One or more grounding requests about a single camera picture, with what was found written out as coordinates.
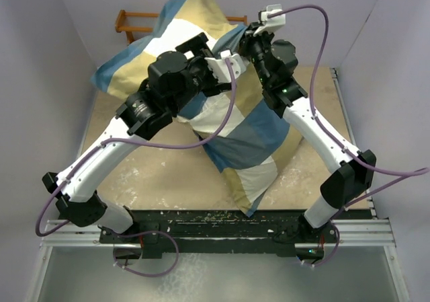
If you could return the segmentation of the patchwork pillowcase blue beige white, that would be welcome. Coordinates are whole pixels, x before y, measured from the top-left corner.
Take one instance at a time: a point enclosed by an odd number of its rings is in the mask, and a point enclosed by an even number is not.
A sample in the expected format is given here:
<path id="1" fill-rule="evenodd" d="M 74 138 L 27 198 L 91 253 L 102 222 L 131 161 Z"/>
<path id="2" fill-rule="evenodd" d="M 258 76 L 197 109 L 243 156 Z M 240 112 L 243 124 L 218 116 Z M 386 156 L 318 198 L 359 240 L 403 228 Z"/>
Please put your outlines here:
<path id="1" fill-rule="evenodd" d="M 246 25 L 229 23 L 215 0 L 169 0 L 150 35 L 100 66 L 91 81 L 98 89 L 125 100 L 146 79 L 148 66 L 199 33 L 213 54 L 235 51 Z M 193 98 L 178 114 L 199 139 L 226 180 L 233 200 L 246 216 L 259 206 L 266 190 L 293 158 L 301 134 L 270 110 L 252 65 L 236 81 L 235 92 Z"/>

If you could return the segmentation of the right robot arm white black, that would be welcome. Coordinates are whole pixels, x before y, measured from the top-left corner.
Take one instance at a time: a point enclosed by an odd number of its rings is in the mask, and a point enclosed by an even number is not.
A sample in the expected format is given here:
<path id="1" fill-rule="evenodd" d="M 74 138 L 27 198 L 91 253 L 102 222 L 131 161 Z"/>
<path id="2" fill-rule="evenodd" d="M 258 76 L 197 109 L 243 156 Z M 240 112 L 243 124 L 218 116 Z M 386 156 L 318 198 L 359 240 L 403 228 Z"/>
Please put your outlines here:
<path id="1" fill-rule="evenodd" d="M 309 95 L 293 76 L 298 65 L 294 46 L 273 37 L 251 25 L 239 42 L 239 54 L 253 64 L 267 106 L 298 130 L 330 173 L 320 186 L 318 199 L 298 219 L 300 237 L 314 242 L 342 207 L 372 185 L 376 156 L 370 150 L 359 150 L 330 124 L 318 125 L 324 117 L 312 108 Z"/>

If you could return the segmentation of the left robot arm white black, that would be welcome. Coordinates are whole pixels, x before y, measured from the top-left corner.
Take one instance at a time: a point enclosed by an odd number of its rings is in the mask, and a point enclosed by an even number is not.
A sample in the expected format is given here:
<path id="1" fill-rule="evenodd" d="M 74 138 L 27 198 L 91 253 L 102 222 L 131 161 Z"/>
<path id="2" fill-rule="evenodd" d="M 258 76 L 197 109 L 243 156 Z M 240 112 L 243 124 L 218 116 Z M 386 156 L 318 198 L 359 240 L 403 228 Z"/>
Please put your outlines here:
<path id="1" fill-rule="evenodd" d="M 138 226 L 126 207 L 104 200 L 97 187 L 131 152 L 152 147 L 150 140 L 172 123 L 199 93 L 235 91 L 235 69 L 241 58 L 224 50 L 218 58 L 201 33 L 160 54 L 148 66 L 138 91 L 117 109 L 100 137 L 70 167 L 47 173 L 43 181 L 60 215 L 78 227 L 98 225 L 124 243 L 134 241 Z"/>

